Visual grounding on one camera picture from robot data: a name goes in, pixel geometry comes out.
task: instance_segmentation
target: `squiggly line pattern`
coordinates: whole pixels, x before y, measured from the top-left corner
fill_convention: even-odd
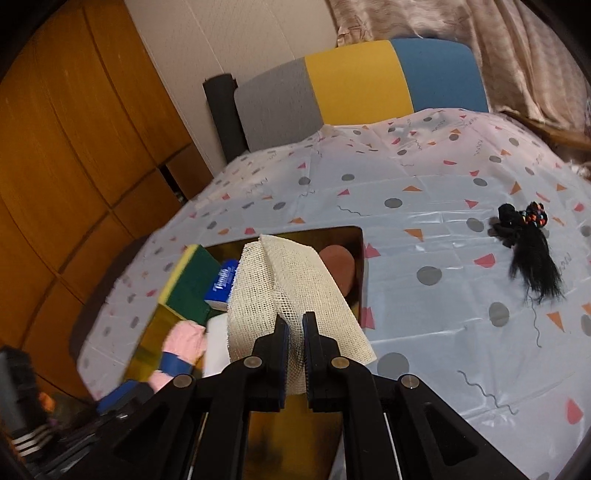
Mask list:
[[[431,132],[436,132],[436,131],[437,131],[437,130],[439,130],[439,129],[440,129],[442,126],[443,126],[443,125],[445,125],[445,120],[441,120],[441,121],[440,121],[440,122],[437,124],[437,126],[436,126],[436,127],[433,129],[433,130],[431,130]]]
[[[482,150],[483,143],[484,142],[482,140],[479,140],[478,143],[476,144],[476,153],[474,154],[475,157],[480,153],[480,150]]]
[[[246,194],[249,195],[252,192],[254,192],[259,186],[262,186],[263,184],[267,183],[269,180],[267,180],[267,178],[265,177],[264,179],[262,179],[261,181],[255,183],[253,185],[253,187],[250,190],[246,191]]]
[[[478,383],[470,383],[468,381],[468,376],[462,372],[462,370],[458,370],[457,371],[459,374],[462,374],[464,376],[464,380],[466,381],[466,384],[471,386],[471,387],[478,387],[480,389],[480,391],[482,392],[482,395],[484,395],[485,397],[489,397],[492,398],[493,401],[495,402],[495,407],[496,408],[502,408],[502,407],[507,407],[509,409],[509,412],[511,412],[511,415],[517,415],[519,413],[519,410],[515,410],[513,411],[511,409],[511,406],[509,404],[503,403],[501,405],[498,404],[496,397],[492,394],[492,393],[485,393],[484,388],[482,388],[482,386]]]
[[[535,339],[535,344],[538,346],[538,348],[542,348],[542,346],[540,345],[540,329],[536,326],[535,321],[538,319],[538,312],[535,311],[534,308],[534,299],[531,298],[531,295],[528,293],[527,296],[530,298],[530,302],[531,302],[531,311],[534,312],[534,328],[537,330],[538,332],[538,337]]]
[[[347,210],[347,212],[356,213],[360,217],[368,217],[369,216],[369,215],[364,215],[363,213],[354,212],[353,210],[349,210],[348,208],[342,208],[340,205],[337,205],[337,207],[339,207],[339,210],[342,210],[343,212]]]

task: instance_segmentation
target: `gray dot pattern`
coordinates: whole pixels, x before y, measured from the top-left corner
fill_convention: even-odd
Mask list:
[[[495,327],[504,327],[509,323],[509,309],[500,301],[496,301],[488,307],[488,318]]]
[[[388,199],[384,202],[384,205],[388,208],[398,208],[402,206],[401,199]]]
[[[438,283],[442,276],[442,271],[436,267],[421,267],[417,271],[417,280],[429,287]]]
[[[482,223],[478,218],[470,217],[468,220],[466,220],[466,225],[473,232],[480,233],[484,231],[484,223]]]
[[[585,335],[591,337],[591,318],[589,318],[589,315],[581,317],[581,330]]]
[[[401,375],[407,374],[409,370],[408,359],[401,353],[386,353],[378,361],[378,375],[380,377],[397,380]]]

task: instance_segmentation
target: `white mesh fabric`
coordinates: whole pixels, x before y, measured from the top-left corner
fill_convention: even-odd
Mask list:
[[[261,235],[258,242],[245,246],[232,288],[228,307],[231,360],[249,355],[255,340],[273,331],[279,314],[290,327],[287,393],[305,392],[301,318],[310,311],[316,313],[319,332],[334,338],[342,355],[364,365],[376,360],[316,251],[291,240]]]

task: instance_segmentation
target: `pink triangle pattern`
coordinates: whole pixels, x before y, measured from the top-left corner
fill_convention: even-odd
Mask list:
[[[495,266],[495,256],[493,254],[485,255],[484,257],[477,258],[474,260],[476,265],[480,265],[483,268],[492,268]]]
[[[377,249],[372,247],[371,244],[367,244],[367,247],[365,247],[365,258],[375,258],[381,256],[382,255],[377,251]]]
[[[566,420],[571,425],[576,425],[583,418],[583,411],[576,404],[576,402],[569,398],[566,402]]]
[[[375,330],[374,314],[371,311],[371,307],[363,307],[361,309],[361,315],[359,319],[359,326],[361,328],[371,328]]]

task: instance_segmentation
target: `patterned bedsheet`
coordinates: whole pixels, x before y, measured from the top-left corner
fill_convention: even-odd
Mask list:
[[[231,162],[145,244],[104,305],[78,369],[119,382],[185,245],[358,225],[370,369],[421,377],[529,478],[553,478],[591,411],[591,185],[522,126],[429,110],[330,127]],[[532,304],[489,236],[505,202],[537,200],[566,299]]]

